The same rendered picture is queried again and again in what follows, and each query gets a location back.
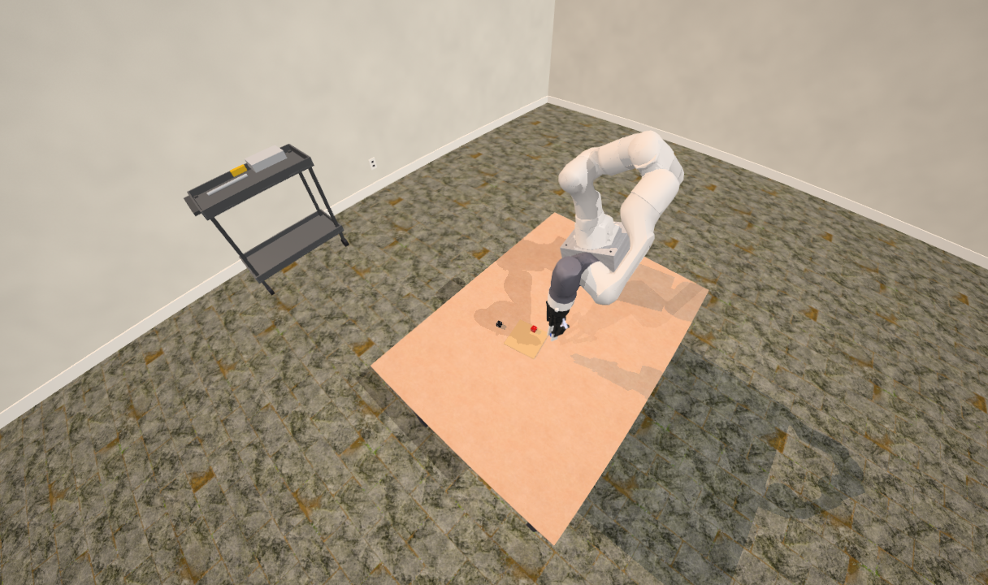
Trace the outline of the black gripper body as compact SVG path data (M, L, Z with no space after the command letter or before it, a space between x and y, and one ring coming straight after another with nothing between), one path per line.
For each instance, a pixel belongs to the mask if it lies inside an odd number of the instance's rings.
M550 312L550 314L552 314L552 316L557 316L557 321L561 323L562 323L562 319L565 319L565 321L567 321L567 314L570 312L570 310L556 312L556 310L553 310L553 308L551 308L550 305L548 305L548 311Z

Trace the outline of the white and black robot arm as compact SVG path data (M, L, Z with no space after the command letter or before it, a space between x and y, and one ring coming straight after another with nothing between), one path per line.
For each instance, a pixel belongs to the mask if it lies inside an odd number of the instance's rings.
M567 311L574 305L580 286L596 304L610 305L618 299L650 249L655 223L677 195L684 177L673 150L655 131L643 131L603 147L586 149L562 169L558 182L574 200L573 238L582 249L612 245L619 230L619 223L603 214L601 195L594 189L593 180L632 169L639 170L642 179L620 209L622 225L629 236L627 255L614 272L591 253L562 257L551 273L548 290L548 304L556 312Z

